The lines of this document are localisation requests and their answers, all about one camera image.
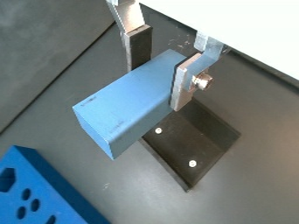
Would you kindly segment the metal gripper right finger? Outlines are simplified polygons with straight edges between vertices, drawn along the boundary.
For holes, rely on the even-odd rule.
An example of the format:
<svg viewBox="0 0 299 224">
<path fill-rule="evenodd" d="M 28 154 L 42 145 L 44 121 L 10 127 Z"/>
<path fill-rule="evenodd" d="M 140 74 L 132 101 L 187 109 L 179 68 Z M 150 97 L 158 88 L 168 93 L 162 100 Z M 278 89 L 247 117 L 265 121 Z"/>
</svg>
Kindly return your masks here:
<svg viewBox="0 0 299 224">
<path fill-rule="evenodd" d="M 191 101 L 198 89 L 206 90 L 211 85 L 213 77 L 209 75 L 209 69 L 226 52 L 226 45 L 201 31 L 197 32 L 194 48 L 198 52 L 175 68 L 170 100 L 175 111 Z"/>
</svg>

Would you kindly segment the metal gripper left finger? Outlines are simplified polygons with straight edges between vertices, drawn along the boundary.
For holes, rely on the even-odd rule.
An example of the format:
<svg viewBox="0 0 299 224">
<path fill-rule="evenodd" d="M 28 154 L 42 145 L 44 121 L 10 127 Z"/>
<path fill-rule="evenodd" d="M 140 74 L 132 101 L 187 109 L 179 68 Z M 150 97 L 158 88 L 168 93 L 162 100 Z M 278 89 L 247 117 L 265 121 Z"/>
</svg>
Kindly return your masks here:
<svg viewBox="0 0 299 224">
<path fill-rule="evenodd" d="M 152 54 L 152 27 L 146 23 L 138 0 L 107 0 L 126 48 L 127 70 L 140 67 Z"/>
</svg>

